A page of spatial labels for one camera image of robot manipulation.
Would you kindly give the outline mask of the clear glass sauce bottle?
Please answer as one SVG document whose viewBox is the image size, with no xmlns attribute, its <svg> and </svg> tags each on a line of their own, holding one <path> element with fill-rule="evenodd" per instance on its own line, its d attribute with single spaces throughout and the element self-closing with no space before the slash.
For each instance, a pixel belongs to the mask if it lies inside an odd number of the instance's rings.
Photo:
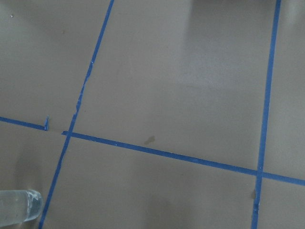
<svg viewBox="0 0 305 229">
<path fill-rule="evenodd" d="M 0 192 L 0 225 L 20 224 L 36 219 L 43 209 L 43 197 L 35 190 Z"/>
</svg>

